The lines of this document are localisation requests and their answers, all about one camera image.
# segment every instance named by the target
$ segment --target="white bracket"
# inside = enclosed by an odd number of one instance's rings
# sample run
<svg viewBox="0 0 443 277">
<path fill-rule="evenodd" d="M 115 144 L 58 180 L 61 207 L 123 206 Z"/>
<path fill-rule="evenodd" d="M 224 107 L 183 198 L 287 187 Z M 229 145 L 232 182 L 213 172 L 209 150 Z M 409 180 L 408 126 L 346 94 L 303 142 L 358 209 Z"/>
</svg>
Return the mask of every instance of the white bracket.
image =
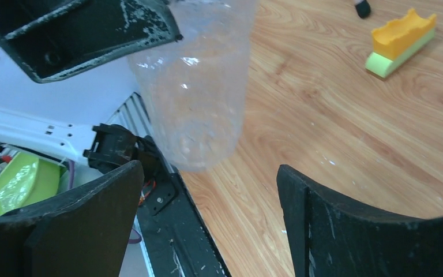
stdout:
<svg viewBox="0 0 443 277">
<path fill-rule="evenodd" d="M 52 121 L 0 107 L 0 143 L 88 165 L 82 154 L 96 137 L 92 125 Z"/>
</svg>

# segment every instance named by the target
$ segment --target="yellow block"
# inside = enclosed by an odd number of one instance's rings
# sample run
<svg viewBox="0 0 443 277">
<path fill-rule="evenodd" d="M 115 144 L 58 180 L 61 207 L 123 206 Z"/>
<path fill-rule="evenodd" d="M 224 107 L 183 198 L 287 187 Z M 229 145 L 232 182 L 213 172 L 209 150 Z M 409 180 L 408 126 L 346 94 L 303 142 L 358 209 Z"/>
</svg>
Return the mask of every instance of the yellow block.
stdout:
<svg viewBox="0 0 443 277">
<path fill-rule="evenodd" d="M 394 61 L 436 26 L 436 18 L 436 14 L 421 18 L 415 9 L 408 10 L 403 18 L 389 21 L 371 32 L 374 52 Z"/>
</svg>

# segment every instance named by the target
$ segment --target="wood grain surface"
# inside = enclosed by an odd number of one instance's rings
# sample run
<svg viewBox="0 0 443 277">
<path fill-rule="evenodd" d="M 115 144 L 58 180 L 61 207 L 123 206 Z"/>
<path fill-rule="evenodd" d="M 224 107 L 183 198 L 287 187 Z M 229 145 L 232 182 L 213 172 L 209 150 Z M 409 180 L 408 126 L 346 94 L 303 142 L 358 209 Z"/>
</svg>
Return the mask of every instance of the wood grain surface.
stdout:
<svg viewBox="0 0 443 277">
<path fill-rule="evenodd" d="M 182 173 L 233 276 L 294 276 L 280 164 L 400 214 L 443 215 L 443 0 L 261 0 L 236 153 Z M 387 80 L 365 71 L 371 30 L 414 7 L 437 37 Z"/>
</svg>

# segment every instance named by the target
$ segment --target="green block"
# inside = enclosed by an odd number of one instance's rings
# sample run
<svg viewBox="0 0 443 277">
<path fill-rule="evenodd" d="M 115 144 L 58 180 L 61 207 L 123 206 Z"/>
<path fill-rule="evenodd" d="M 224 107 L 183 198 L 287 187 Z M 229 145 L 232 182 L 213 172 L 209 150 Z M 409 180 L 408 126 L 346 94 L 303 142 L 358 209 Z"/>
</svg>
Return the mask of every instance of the green block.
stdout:
<svg viewBox="0 0 443 277">
<path fill-rule="evenodd" d="M 394 61 L 373 52 L 371 55 L 369 55 L 366 61 L 366 69 L 382 78 L 386 78 L 406 60 L 410 59 L 410 57 L 419 51 L 424 45 L 431 41 L 435 35 L 436 29 L 433 28 L 422 38 L 412 44 L 410 48 L 403 52 L 402 55 L 399 55 Z"/>
</svg>

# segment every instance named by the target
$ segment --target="lime green container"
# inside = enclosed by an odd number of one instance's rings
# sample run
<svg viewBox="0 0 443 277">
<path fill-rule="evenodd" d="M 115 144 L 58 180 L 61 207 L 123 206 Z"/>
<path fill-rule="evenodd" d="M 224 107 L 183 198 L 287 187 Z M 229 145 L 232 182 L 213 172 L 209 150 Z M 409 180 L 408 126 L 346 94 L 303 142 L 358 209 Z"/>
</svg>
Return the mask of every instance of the lime green container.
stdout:
<svg viewBox="0 0 443 277">
<path fill-rule="evenodd" d="M 17 154 L 0 174 L 0 216 L 57 194 L 60 166 Z"/>
</svg>

